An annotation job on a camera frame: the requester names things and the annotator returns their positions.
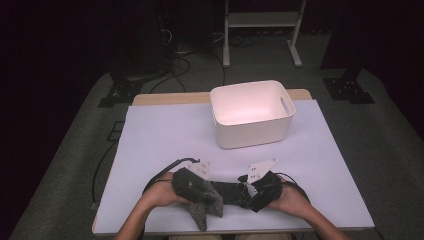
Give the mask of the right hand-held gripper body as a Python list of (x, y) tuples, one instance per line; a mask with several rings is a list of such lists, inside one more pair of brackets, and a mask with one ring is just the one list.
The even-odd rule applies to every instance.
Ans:
[(277, 162), (277, 159), (271, 159), (252, 163), (248, 166), (247, 173), (238, 178), (241, 183), (254, 190), (246, 206), (255, 213), (277, 200), (282, 193), (281, 179), (271, 171)]

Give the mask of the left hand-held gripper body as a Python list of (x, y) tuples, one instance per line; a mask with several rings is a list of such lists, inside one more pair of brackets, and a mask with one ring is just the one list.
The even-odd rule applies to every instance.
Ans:
[(209, 163), (196, 162), (173, 173), (174, 192), (190, 202), (205, 201), (213, 192), (209, 182)]

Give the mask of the grey fuzzy sock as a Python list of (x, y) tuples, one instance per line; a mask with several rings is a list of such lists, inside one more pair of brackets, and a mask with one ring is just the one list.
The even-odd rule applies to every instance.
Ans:
[(210, 182), (200, 185), (190, 182), (188, 189), (191, 201), (188, 212), (198, 229), (205, 232), (207, 230), (207, 214), (223, 217), (223, 198)]

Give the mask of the person's left hand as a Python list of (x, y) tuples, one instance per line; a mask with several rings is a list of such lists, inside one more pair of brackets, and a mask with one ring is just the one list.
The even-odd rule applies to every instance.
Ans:
[(174, 203), (190, 204), (190, 201), (175, 193), (172, 182), (173, 174), (165, 173), (142, 194), (140, 201), (150, 209), (166, 207)]

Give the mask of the person's right hand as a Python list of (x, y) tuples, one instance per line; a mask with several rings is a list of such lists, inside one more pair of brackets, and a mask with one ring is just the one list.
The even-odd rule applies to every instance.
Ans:
[(282, 192), (280, 197), (269, 204), (270, 208), (279, 210), (285, 214), (306, 219), (313, 212), (312, 205), (292, 185), (280, 177)]

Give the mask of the white plastic bin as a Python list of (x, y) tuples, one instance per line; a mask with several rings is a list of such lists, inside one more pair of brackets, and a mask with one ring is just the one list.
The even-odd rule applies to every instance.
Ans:
[(223, 149), (281, 141), (296, 113), (287, 90), (276, 80), (217, 87), (210, 100), (216, 140)]

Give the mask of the black stand base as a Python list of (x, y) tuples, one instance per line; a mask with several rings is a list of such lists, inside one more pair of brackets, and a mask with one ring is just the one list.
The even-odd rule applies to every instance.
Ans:
[(357, 81), (362, 68), (348, 67), (340, 77), (323, 78), (322, 81), (333, 100), (346, 100), (351, 104), (374, 104), (371, 95)]
[(168, 70), (141, 70), (136, 67), (123, 67), (117, 63), (109, 63), (107, 70), (112, 79), (112, 85), (107, 95), (100, 100), (99, 108), (132, 103), (145, 83), (157, 80), (168, 73)]

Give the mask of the white metal stand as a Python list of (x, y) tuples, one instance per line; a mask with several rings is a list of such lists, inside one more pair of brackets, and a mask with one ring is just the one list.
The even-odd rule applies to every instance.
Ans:
[(230, 66), (229, 30), (231, 28), (278, 28), (292, 27), (292, 37), (287, 41), (293, 63), (296, 67), (302, 67), (303, 63), (296, 48), (300, 27), (307, 0), (301, 0), (299, 9), (291, 12), (242, 12), (231, 13), (228, 0), (225, 0), (224, 13), (224, 43), (222, 64)]

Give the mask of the black floor frame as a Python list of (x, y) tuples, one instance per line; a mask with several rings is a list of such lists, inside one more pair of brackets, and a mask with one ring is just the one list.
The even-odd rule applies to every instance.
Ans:
[(111, 129), (111, 131), (108, 134), (107, 140), (108, 141), (118, 141), (121, 137), (122, 131), (123, 131), (123, 127), (124, 127), (125, 122), (124, 121), (116, 121), (113, 124), (113, 127)]

